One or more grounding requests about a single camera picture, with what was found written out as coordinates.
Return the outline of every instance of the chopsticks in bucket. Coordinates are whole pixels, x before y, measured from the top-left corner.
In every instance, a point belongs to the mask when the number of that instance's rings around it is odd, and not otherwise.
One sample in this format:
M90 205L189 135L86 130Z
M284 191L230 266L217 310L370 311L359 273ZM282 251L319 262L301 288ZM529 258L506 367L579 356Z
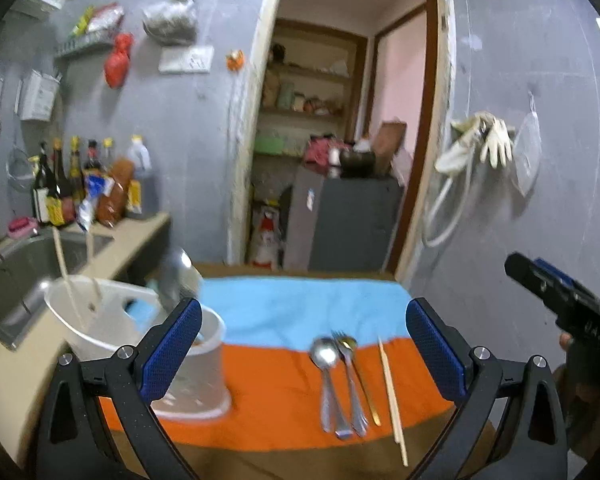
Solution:
M91 233L91 231L86 232L86 237L87 237L87 265L89 265L93 261L93 253L94 253L93 234ZM93 310L96 310L96 308L100 308L100 306L102 305L102 291L100 290L100 286L98 285L98 282L96 281L95 278L91 279L91 283L93 283L93 288L96 292L97 304L90 303L89 307L90 308L93 307Z
M69 273L66 270L66 262L64 261L64 252L62 251L62 243L60 241L60 231L58 231L57 227L52 228L54 234L54 245L56 246L56 257L58 258L58 265L60 266L60 273L62 274L62 279L64 280L64 284L66 285L66 291L69 294L69 301L71 302L71 306L74 309L75 315L78 318L78 321L82 325L81 329L85 330L86 325L82 316L80 315L80 310L78 309L77 304L75 303L74 293L72 291L71 280L69 279Z

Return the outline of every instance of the fork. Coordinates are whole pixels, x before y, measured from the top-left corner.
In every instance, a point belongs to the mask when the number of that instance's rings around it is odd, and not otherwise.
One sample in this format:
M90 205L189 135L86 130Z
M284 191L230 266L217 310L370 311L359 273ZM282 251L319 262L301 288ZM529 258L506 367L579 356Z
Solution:
M365 412L362 409L358 391L356 390L356 383L353 380L353 350L343 344L342 340L347 336L344 332L331 332L331 335L333 335L333 339L338 345L338 350L346 364L349 399L351 400L351 426L359 436L365 436L368 420L366 420Z

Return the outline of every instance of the plastic bucket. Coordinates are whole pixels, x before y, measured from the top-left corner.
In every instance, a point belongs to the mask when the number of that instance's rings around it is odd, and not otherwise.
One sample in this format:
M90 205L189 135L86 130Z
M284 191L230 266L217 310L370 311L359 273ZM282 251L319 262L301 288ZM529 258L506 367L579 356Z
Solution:
M69 277L77 313L64 279L55 280L45 291L46 305L67 328L67 342L80 361L111 357L123 345L135 346L149 328L167 318L158 295L150 288L95 280L102 295L99 302L93 281L86 276ZM145 313L144 322L138 323L128 314L126 306L131 300L141 300L151 309Z
M71 276L70 287L78 314L72 307L67 285L55 280L45 292L51 312L66 327L65 338L80 361L111 357L123 345L137 345L148 329L162 323L167 314L158 295L150 288L109 280L96 280L102 294L98 305L91 278ZM150 322L138 326L138 320L125 309L130 300L142 300L153 307ZM222 373L222 340L226 327L218 314L202 306L200 334L187 352L165 396L152 402L159 418L203 420L226 413L231 396Z
M151 406L159 418L204 420L224 415L231 395L222 373L222 340L226 327L218 314L202 306L202 328L187 352L167 393Z

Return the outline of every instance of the spoon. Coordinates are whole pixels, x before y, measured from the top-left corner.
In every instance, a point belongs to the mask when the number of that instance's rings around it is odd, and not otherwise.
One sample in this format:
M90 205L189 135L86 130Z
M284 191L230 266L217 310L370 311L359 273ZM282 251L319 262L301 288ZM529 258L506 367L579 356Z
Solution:
M360 405L360 398L356 390L356 383L353 380L353 350L348 344L343 343L345 334L342 332L332 332L333 339L338 346L338 350L342 355L347 373L347 384L349 386L349 399L351 400L351 425L359 436L366 435L368 421L366 420L365 412Z
M362 378L362 373L360 373L360 368L358 368L358 364L356 363L356 355L355 350L358 348L358 342L355 338L346 335L346 334L338 334L338 341L351 350L351 361L353 363L353 369L356 371L356 375L358 376L358 380L360 381L360 386L362 386L362 391L365 394L366 403L369 405L369 411L371 411L372 418L374 420L374 424L376 426L380 426L380 416L378 415L378 410L376 410L376 406L371 399L371 392L366 386L365 380Z
M326 433L331 431L330 415L333 412L336 419L336 436L340 440L352 437L353 430L344 417L344 412L336 397L336 391L333 387L333 382L331 382L329 372L338 363L338 346L329 337L316 338L309 350L309 356L322 373L322 398L320 400L320 424L322 425L322 430Z

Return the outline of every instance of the sink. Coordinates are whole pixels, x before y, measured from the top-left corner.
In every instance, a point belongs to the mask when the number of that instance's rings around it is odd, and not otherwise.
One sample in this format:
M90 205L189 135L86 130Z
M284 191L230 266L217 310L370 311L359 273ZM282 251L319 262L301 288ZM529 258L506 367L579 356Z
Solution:
M93 238L94 254L113 240L108 236ZM60 239L67 270L75 274L87 261L84 234L61 232ZM0 259L0 341L16 349L44 312L45 289L61 273L51 229L17 240L1 252L4 261Z

